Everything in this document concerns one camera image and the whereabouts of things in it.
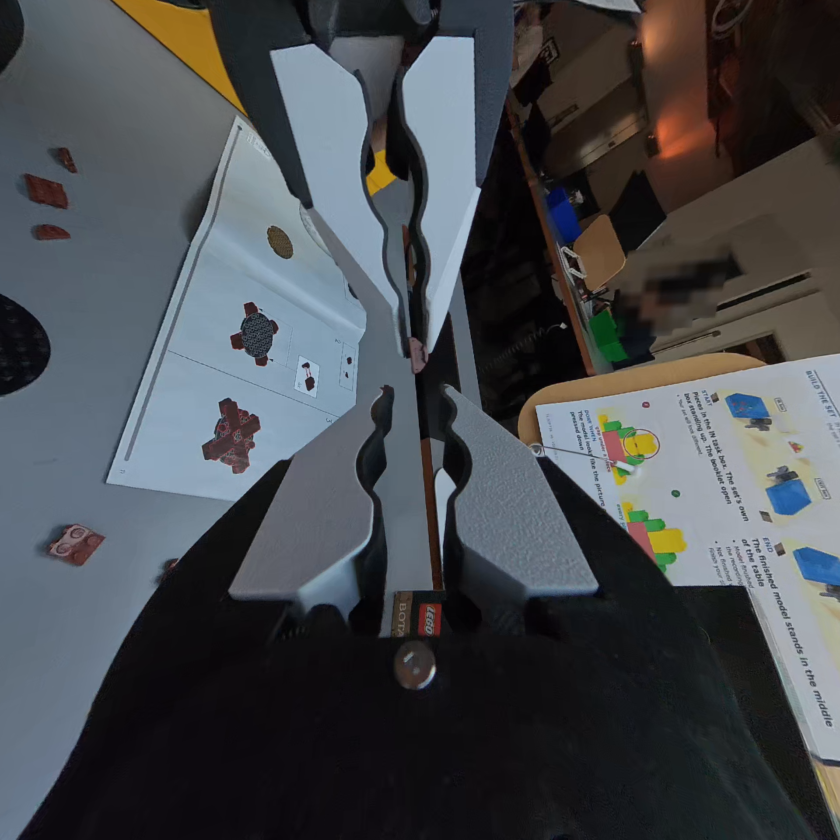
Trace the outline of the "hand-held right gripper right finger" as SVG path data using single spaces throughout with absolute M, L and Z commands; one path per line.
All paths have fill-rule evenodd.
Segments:
M 442 565 L 473 603 L 593 595 L 598 583 L 537 456 L 452 385 L 446 404 Z

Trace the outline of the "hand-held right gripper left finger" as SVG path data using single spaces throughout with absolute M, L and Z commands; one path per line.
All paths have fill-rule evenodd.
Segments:
M 228 588 L 239 602 L 381 610 L 387 549 L 375 485 L 385 472 L 394 389 L 384 385 L 291 459 Z

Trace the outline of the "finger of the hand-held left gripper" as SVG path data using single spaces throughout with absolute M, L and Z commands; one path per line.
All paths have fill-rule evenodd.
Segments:
M 411 322 L 400 245 L 368 192 L 371 124 L 364 81 L 315 45 L 270 52 L 308 187 L 308 213 L 370 325 L 410 358 Z
M 433 351 L 444 327 L 480 196 L 472 36 L 435 36 L 395 77 L 393 138 L 406 142 L 417 247 L 416 331 Z

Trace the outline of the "printed task sheet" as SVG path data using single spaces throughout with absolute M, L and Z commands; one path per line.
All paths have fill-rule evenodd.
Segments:
M 675 586 L 737 585 L 839 761 L 838 354 L 540 405 L 557 464 Z

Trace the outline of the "grey desk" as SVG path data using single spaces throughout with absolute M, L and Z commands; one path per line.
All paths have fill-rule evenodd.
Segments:
M 163 562 L 229 502 L 105 482 L 235 112 L 112 2 L 20 6 L 2 74 L 2 293 L 51 356 L 2 397 L 2 838 L 38 813 L 90 709 L 99 735 L 102 684 L 121 757 L 238 634 L 227 605 L 144 611 Z M 61 183 L 69 208 L 31 202 L 25 173 Z M 71 239 L 39 242 L 38 224 Z M 105 537 L 81 567 L 46 553 L 74 523 Z

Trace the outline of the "yellow sheet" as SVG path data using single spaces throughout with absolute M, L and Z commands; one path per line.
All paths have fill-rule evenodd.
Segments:
M 386 112 L 411 22 L 404 2 L 147 2 L 117 5 L 252 123 L 294 197 L 309 192 L 270 52 L 314 44 L 359 71 L 371 107 L 364 165 L 372 195 L 396 179 L 385 156 Z

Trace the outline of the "black toy set box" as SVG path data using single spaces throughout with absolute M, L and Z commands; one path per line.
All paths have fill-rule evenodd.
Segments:
M 394 592 L 391 637 L 440 637 L 445 599 L 443 590 Z

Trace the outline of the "blue bin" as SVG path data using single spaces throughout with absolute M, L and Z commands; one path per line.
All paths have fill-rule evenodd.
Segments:
M 555 186 L 546 196 L 546 204 L 557 241 L 561 245 L 572 245 L 581 236 L 581 223 L 567 192 L 561 185 Z

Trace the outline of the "wooden edged table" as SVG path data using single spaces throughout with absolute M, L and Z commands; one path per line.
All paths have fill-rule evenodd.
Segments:
M 528 184 L 535 214 L 539 220 L 542 236 L 545 241 L 545 247 L 549 255 L 552 267 L 552 277 L 554 285 L 556 286 L 554 295 L 565 306 L 586 375 L 598 375 L 599 371 L 595 366 L 590 335 L 581 316 L 579 299 L 576 297 L 575 291 L 564 273 L 559 247 L 554 236 L 552 220 L 544 200 L 542 184 L 530 162 L 529 155 L 522 138 L 520 121 L 518 119 L 518 115 L 513 109 L 510 97 L 506 97 L 505 106 L 510 125 L 511 137 L 518 151 L 518 157 L 521 163 L 524 178 Z

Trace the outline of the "white instruction booklet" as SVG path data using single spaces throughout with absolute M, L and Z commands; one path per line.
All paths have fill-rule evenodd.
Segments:
M 236 501 L 354 408 L 366 315 L 236 118 L 107 475 Z

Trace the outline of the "tan wooden chair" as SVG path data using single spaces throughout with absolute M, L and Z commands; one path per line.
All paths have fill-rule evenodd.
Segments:
M 595 217 L 574 241 L 572 250 L 582 264 L 582 282 L 588 292 L 605 288 L 626 264 L 625 252 L 606 214 Z

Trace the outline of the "green box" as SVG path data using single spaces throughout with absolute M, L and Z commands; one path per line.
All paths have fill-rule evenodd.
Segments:
M 604 309 L 590 318 L 589 328 L 595 346 L 607 362 L 616 363 L 629 360 L 610 309 Z

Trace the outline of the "brown square plate brick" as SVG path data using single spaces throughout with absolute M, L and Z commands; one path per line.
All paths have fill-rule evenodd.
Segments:
M 61 183 L 29 173 L 23 174 L 23 181 L 31 202 L 61 210 L 69 208 L 69 198 Z
M 79 523 L 64 527 L 47 547 L 50 558 L 81 567 L 104 543 L 104 535 Z

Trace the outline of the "black round studded plate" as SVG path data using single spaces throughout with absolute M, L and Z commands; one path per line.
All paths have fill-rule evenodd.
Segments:
M 34 383 L 51 355 L 49 337 L 26 308 L 1 295 L 1 396 Z

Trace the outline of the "white cabinet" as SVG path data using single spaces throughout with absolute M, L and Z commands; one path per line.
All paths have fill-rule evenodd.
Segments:
M 783 361 L 838 353 L 838 129 L 674 211 L 644 244 L 683 261 L 703 246 L 726 249 L 742 273 L 714 302 L 679 305 L 656 362 L 767 338 Z

